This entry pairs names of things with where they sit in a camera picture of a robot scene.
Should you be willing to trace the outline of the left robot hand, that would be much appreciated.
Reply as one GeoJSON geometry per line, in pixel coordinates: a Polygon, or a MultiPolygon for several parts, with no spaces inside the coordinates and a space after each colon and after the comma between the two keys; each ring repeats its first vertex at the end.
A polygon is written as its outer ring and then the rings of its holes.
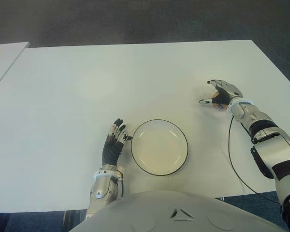
{"type": "Polygon", "coordinates": [[[117,166],[124,144],[132,139],[125,131],[123,119],[118,118],[110,127],[102,151],[102,165],[117,166]]]}

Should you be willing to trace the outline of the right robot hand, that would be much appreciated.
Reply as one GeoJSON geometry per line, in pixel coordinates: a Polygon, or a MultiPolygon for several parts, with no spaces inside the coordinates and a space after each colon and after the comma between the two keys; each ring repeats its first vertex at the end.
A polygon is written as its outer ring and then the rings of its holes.
{"type": "Polygon", "coordinates": [[[199,100],[200,104],[223,104],[229,105],[234,99],[242,98],[242,92],[233,84],[223,80],[213,79],[207,81],[215,87],[218,94],[215,97],[199,100]]]}

